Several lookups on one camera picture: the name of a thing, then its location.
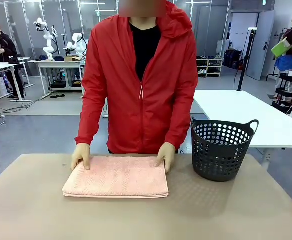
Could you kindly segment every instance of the desk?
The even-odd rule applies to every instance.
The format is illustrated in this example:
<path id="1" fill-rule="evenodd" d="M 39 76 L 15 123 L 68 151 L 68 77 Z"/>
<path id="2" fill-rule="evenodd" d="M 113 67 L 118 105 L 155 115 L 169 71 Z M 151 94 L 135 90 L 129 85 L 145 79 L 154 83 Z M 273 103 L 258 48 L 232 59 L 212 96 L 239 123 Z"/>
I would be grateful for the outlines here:
<path id="1" fill-rule="evenodd" d="M 0 73 L 5 73 L 7 71 L 11 71 L 14 85 L 15 85 L 15 88 L 17 91 L 18 100 L 10 100 L 10 102 L 14 102 L 14 103 L 15 102 L 18 102 L 18 103 L 31 102 L 31 100 L 22 100 L 22 98 L 21 98 L 20 91 L 19 91 L 17 81 L 16 81 L 16 77 L 14 74 L 14 66 L 16 66 L 16 64 L 8 64 L 7 62 L 0 62 Z"/>
<path id="2" fill-rule="evenodd" d="M 79 69 L 79 78 L 82 79 L 81 76 L 81 68 L 84 66 L 85 60 L 82 61 L 50 61 L 50 60 L 44 60 L 44 61 L 36 61 L 36 60 L 31 60 L 28 63 L 36 64 L 39 70 L 40 74 L 40 79 L 42 83 L 42 88 L 44 91 L 44 96 L 49 95 L 49 93 L 46 93 L 44 83 L 43 83 L 43 76 L 41 73 L 41 69 L 53 69 L 53 68 L 58 68 L 58 69 L 64 69 L 65 73 L 67 73 L 67 69 Z M 47 87 L 49 87 L 49 80 L 47 76 L 47 72 L 45 71 L 45 79 L 47 82 Z M 65 74 L 65 80 L 66 80 L 66 87 L 65 88 L 54 88 L 54 90 L 78 90 L 81 89 L 82 94 L 84 92 L 83 87 L 81 88 L 78 87 L 71 87 L 69 86 L 69 81 L 68 81 L 68 76 Z"/>
<path id="3" fill-rule="evenodd" d="M 0 175 L 0 240 L 292 240 L 292 199 L 252 156 L 212 182 L 177 155 L 159 199 L 63 197 L 70 159 L 22 155 Z"/>
<path id="4" fill-rule="evenodd" d="M 245 91 L 196 90 L 194 100 L 210 120 L 246 124 L 257 119 L 259 127 L 250 147 L 265 149 L 266 169 L 274 149 L 292 148 L 292 118 Z"/>
<path id="5" fill-rule="evenodd" d="M 30 57 L 19 57 L 18 58 L 18 61 L 23 62 L 22 65 L 24 66 L 25 75 L 26 75 L 26 79 L 28 82 L 28 85 L 26 85 L 25 88 L 29 88 L 29 87 L 34 85 L 34 84 L 30 84 L 30 82 L 29 82 L 29 77 L 28 77 L 27 69 L 25 67 L 25 62 L 24 62 L 24 61 L 29 60 L 29 59 L 30 59 Z"/>

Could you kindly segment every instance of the sleeve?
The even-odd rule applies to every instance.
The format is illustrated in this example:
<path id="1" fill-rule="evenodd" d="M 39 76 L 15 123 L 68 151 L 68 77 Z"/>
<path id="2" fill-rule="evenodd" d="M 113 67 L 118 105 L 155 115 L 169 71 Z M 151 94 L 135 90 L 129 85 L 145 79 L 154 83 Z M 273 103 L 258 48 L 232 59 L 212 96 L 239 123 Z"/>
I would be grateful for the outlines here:
<path id="1" fill-rule="evenodd" d="M 107 97 L 106 80 L 95 41 L 95 30 L 93 29 L 88 41 L 86 65 L 82 79 L 85 92 L 82 98 L 78 136 L 75 138 L 76 144 L 90 145 L 93 136 L 98 131 L 101 110 Z"/>
<path id="2" fill-rule="evenodd" d="M 176 149 L 185 141 L 189 129 L 190 109 L 197 83 L 196 41 L 191 32 L 184 55 L 184 64 L 174 93 L 170 128 L 165 138 L 165 142 L 174 145 Z"/>
<path id="3" fill-rule="evenodd" d="M 14 45 L 14 43 L 12 42 L 12 40 L 9 37 L 5 38 L 5 41 L 8 43 L 8 47 L 5 47 L 4 50 L 4 55 L 5 56 L 16 56 L 17 55 L 17 50 L 16 47 Z"/>

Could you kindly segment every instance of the green object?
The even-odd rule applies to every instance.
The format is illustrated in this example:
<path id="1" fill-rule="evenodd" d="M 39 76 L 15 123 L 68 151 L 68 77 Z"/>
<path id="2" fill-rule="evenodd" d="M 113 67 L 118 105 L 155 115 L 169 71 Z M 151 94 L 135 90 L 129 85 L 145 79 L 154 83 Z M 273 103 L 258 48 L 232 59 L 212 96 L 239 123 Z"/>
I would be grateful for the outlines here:
<path id="1" fill-rule="evenodd" d="M 276 58 L 281 57 L 284 53 L 286 53 L 292 46 L 287 46 L 284 42 L 286 39 L 278 43 L 271 52 L 275 55 Z"/>

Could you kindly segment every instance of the floor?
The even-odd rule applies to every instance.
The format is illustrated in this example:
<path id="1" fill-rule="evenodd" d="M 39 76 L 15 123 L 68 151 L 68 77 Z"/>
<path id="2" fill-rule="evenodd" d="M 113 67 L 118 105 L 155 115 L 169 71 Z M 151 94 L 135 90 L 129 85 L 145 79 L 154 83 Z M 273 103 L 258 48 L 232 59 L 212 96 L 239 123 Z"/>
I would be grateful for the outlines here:
<path id="1" fill-rule="evenodd" d="M 236 71 L 223 69 L 222 77 L 200 78 L 197 89 L 232 90 Z M 27 98 L 35 100 L 42 94 L 38 78 L 31 78 L 35 86 L 27 88 Z M 255 81 L 245 77 L 243 90 L 257 98 L 270 103 L 267 95 L 273 94 L 274 81 Z M 34 103 L 28 109 L 6 114 L 6 124 L 0 127 L 0 173 L 5 170 L 21 154 L 33 153 L 72 153 L 77 134 L 81 100 L 79 93 L 67 93 L 65 98 L 50 99 Z M 0 100 L 0 108 L 7 109 L 20 105 Z M 206 119 L 201 109 L 194 104 L 191 111 L 196 119 Z M 99 131 L 91 145 L 91 153 L 106 154 L 108 120 L 100 118 Z M 181 150 L 191 153 L 191 136 L 187 138 Z M 250 149 L 259 162 L 262 155 L 260 149 Z M 269 173 L 292 198 L 292 149 L 277 150 L 274 153 Z"/>

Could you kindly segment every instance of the person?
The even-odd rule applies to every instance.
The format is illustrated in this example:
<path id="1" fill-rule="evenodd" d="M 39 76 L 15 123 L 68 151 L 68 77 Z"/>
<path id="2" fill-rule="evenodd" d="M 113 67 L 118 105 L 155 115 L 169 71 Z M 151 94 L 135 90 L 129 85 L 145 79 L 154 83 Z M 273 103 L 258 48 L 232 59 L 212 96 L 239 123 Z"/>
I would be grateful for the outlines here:
<path id="1" fill-rule="evenodd" d="M 90 168 L 89 145 L 105 98 L 109 153 L 158 154 L 169 172 L 186 138 L 198 83 L 190 19 L 168 1 L 128 3 L 91 30 L 72 170 L 79 160 Z"/>
<path id="2" fill-rule="evenodd" d="M 12 40 L 9 38 L 9 36 L 4 34 L 0 29 L 0 62 L 8 62 L 9 57 L 17 58 L 16 47 L 15 47 L 14 43 L 12 42 Z M 14 74 L 15 74 L 17 85 L 18 85 L 18 89 L 19 89 L 21 98 L 23 98 L 24 97 L 24 88 L 23 88 L 23 83 L 22 83 L 20 76 L 19 76 L 18 66 L 17 65 L 14 66 L 14 69 L 15 69 Z M 14 84 L 14 80 L 13 80 L 11 71 L 6 72 L 6 77 L 7 77 L 7 80 L 9 81 L 9 83 L 13 89 L 13 94 L 11 96 L 9 96 L 8 98 L 9 99 L 18 99 L 17 91 L 16 91 L 16 87 Z"/>

